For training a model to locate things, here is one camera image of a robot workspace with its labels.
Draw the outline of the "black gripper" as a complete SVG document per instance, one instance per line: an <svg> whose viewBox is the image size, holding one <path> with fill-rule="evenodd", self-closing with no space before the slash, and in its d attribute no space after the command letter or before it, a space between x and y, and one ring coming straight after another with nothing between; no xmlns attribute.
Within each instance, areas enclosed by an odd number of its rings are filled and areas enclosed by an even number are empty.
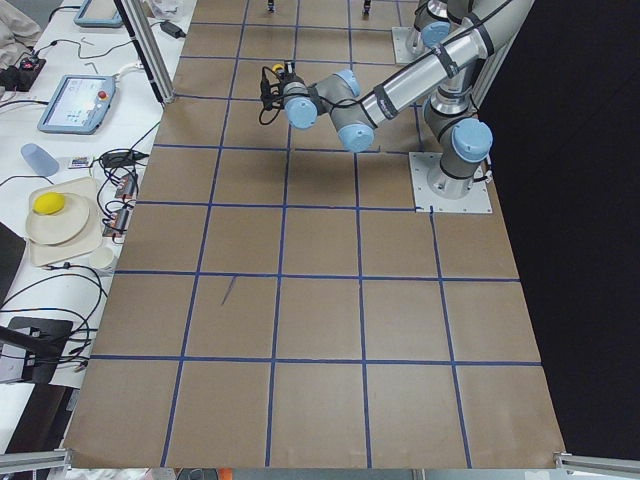
<svg viewBox="0 0 640 480"><path fill-rule="evenodd" d="M301 77L290 75L281 80L281 94L284 98L307 97L308 88Z"/></svg>

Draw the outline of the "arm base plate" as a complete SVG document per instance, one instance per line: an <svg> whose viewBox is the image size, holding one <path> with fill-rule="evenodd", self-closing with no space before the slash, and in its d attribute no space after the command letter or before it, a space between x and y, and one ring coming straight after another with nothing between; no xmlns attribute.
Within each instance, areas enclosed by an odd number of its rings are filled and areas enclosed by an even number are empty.
<svg viewBox="0 0 640 480"><path fill-rule="evenodd" d="M409 64L424 54L421 33L414 27L393 27L391 35L396 64Z"/></svg>
<svg viewBox="0 0 640 480"><path fill-rule="evenodd" d="M410 152L409 165L415 210L425 213L491 214L488 184L476 165L474 175L454 179L445 174L437 152Z"/></svg>

